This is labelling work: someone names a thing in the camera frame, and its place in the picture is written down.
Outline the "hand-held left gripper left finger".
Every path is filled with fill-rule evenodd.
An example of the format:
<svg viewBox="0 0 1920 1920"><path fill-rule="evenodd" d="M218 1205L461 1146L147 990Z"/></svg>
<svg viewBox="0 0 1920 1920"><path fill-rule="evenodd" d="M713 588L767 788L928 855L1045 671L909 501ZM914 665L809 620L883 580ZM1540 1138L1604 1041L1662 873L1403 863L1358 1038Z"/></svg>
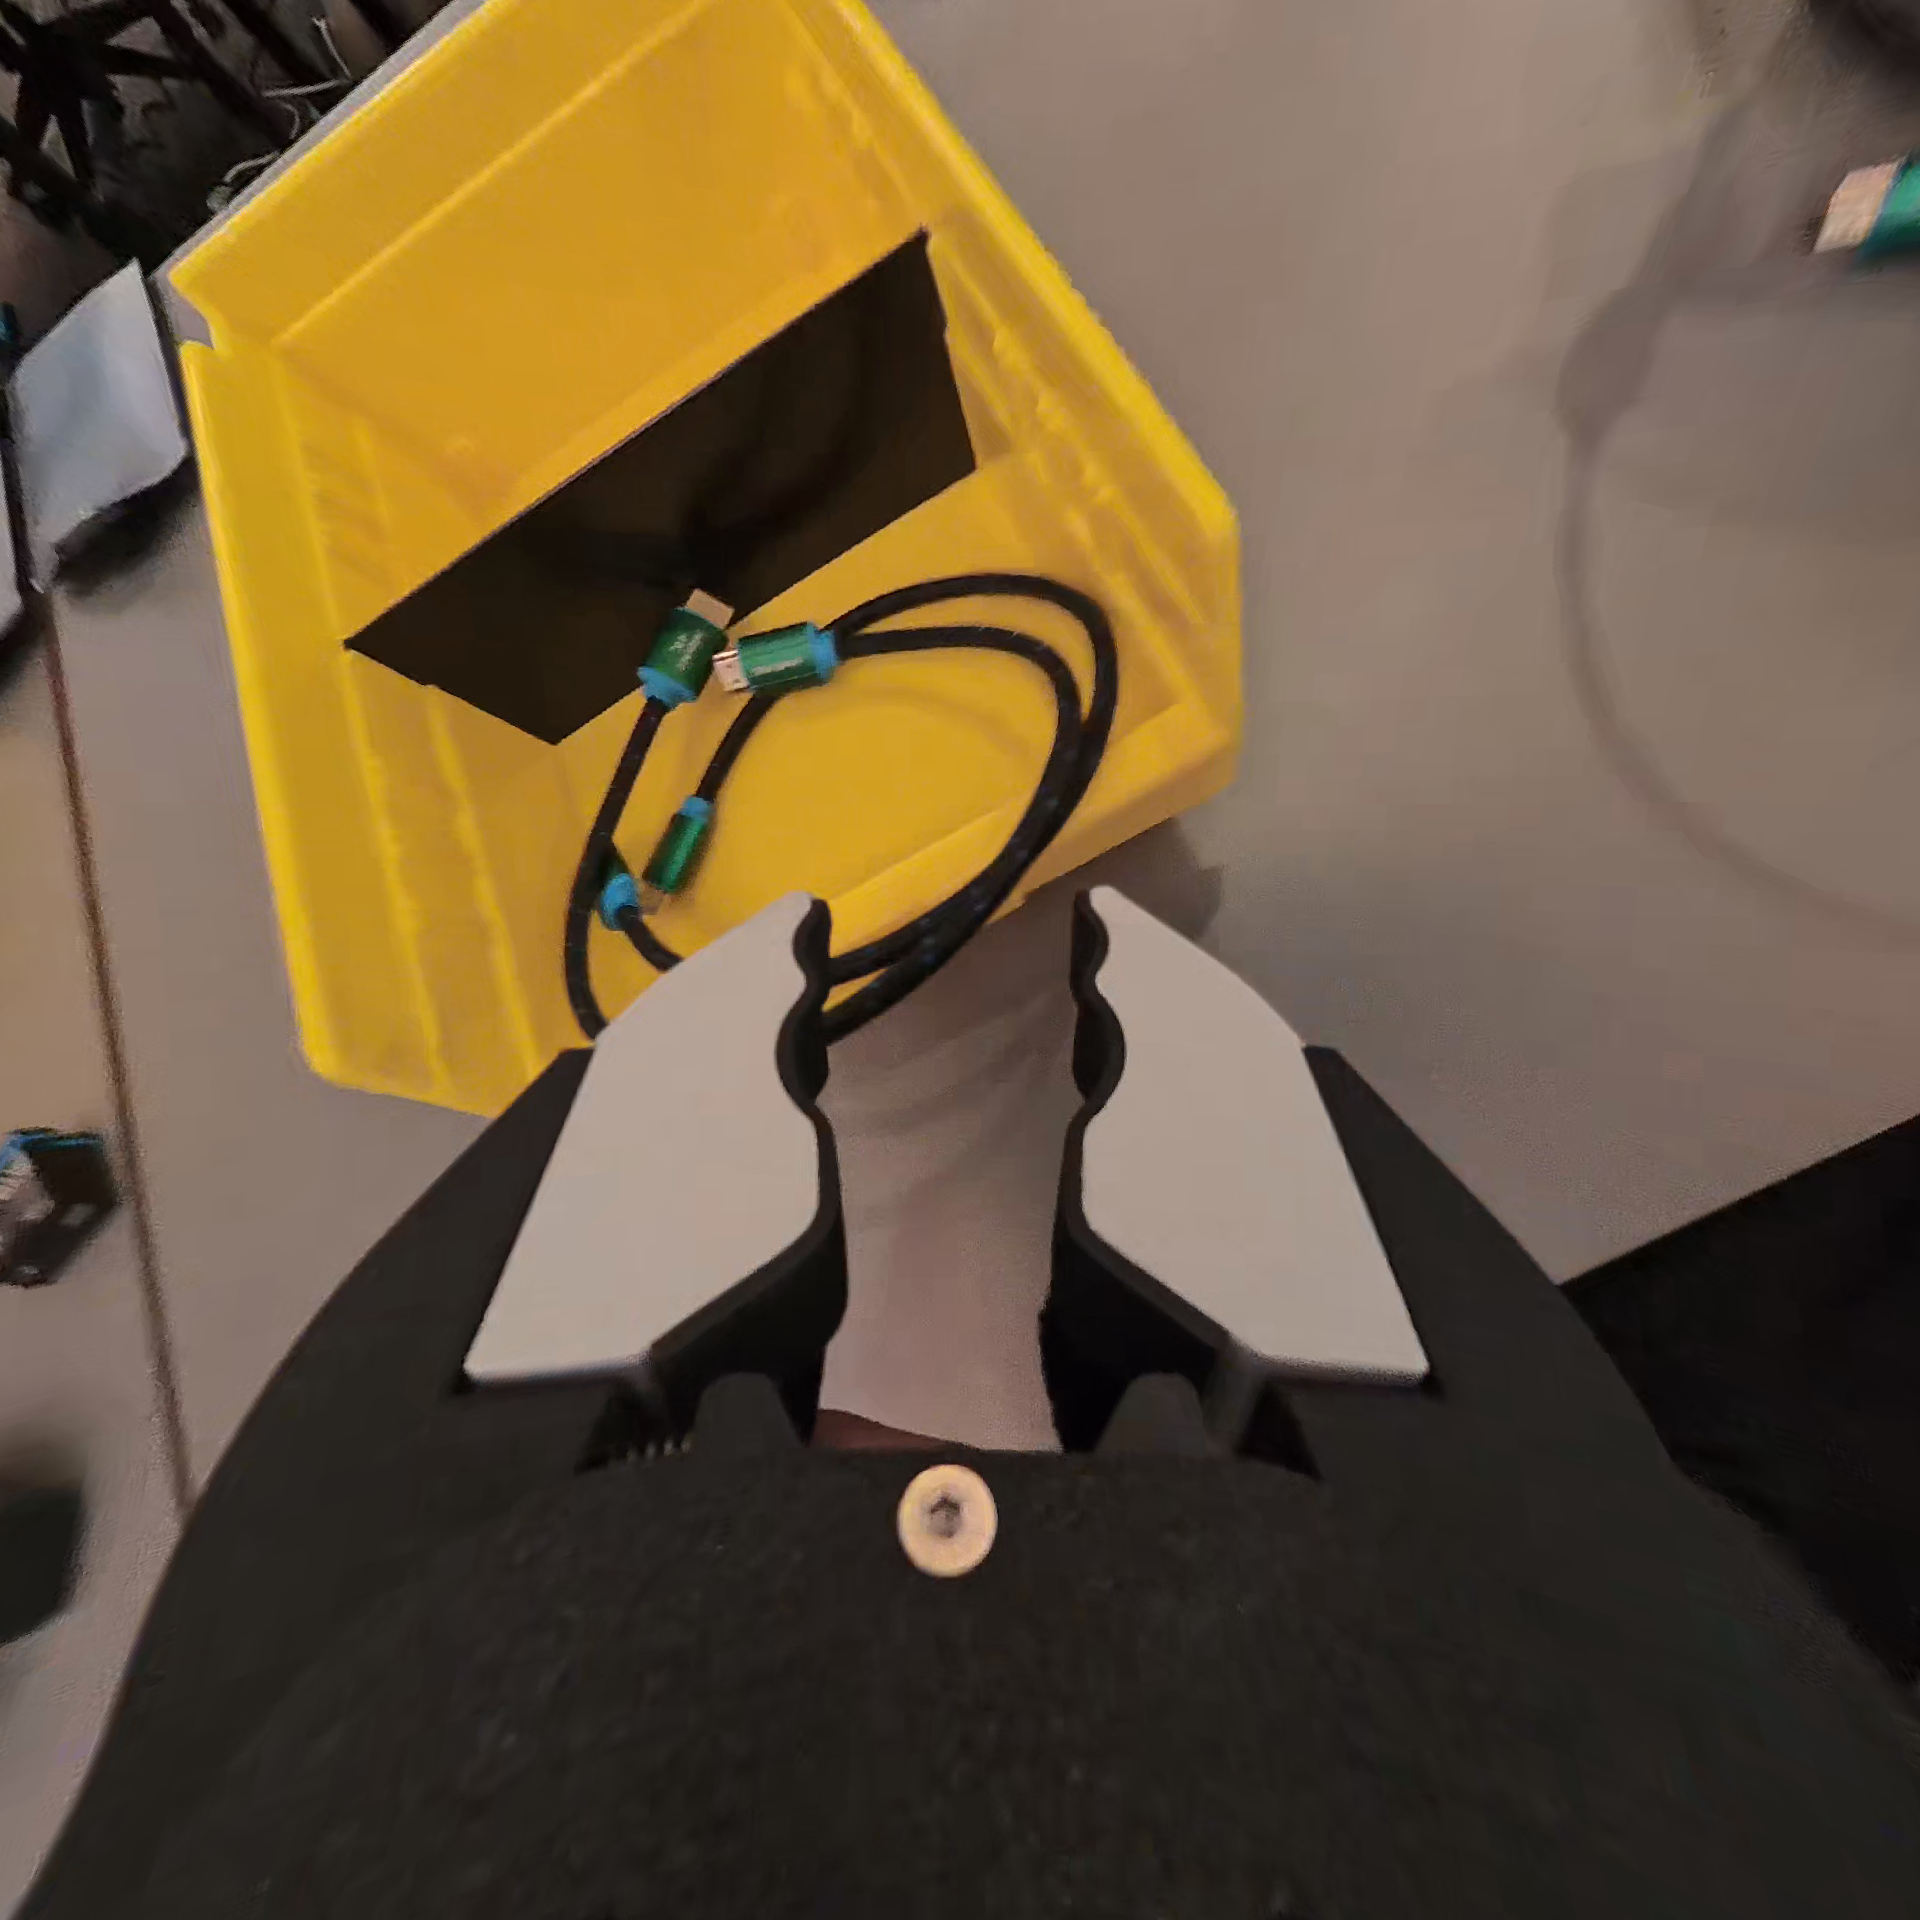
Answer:
<svg viewBox="0 0 1920 1920"><path fill-rule="evenodd" d="M480 1411L581 1417L597 1462L752 1379L813 1438L849 1308L826 999L828 907L784 895L611 1019L470 1339Z"/></svg>

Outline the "black bin divider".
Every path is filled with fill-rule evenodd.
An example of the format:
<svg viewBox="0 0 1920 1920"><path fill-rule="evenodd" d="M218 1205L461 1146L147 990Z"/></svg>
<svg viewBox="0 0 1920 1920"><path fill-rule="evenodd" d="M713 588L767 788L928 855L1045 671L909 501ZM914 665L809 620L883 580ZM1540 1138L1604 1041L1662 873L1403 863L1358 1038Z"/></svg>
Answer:
<svg viewBox="0 0 1920 1920"><path fill-rule="evenodd" d="M346 651L561 747L694 593L752 613L974 471L918 232Z"/></svg>

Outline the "yellow storage bin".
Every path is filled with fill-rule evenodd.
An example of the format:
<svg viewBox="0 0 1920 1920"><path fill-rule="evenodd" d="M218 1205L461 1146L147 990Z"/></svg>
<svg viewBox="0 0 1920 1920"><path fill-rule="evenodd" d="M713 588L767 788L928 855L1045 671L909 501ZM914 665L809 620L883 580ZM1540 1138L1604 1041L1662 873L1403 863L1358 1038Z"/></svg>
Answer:
<svg viewBox="0 0 1920 1920"><path fill-rule="evenodd" d="M570 740L346 642L918 232L974 471ZM865 4L485 4L174 273L309 1065L501 1113L778 895L853 1028L1237 771L1225 489Z"/></svg>

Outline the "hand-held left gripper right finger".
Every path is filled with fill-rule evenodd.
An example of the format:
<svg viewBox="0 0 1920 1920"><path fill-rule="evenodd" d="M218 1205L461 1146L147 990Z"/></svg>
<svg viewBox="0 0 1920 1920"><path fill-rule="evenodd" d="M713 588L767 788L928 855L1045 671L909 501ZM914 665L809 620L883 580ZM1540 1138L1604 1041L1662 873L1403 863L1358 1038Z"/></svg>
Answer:
<svg viewBox="0 0 1920 1920"><path fill-rule="evenodd" d="M1110 885L1073 907L1073 1088L1040 1364L1064 1451L1175 1379L1228 1457L1306 1457L1294 1381L1420 1390L1404 1306L1311 1044Z"/></svg>

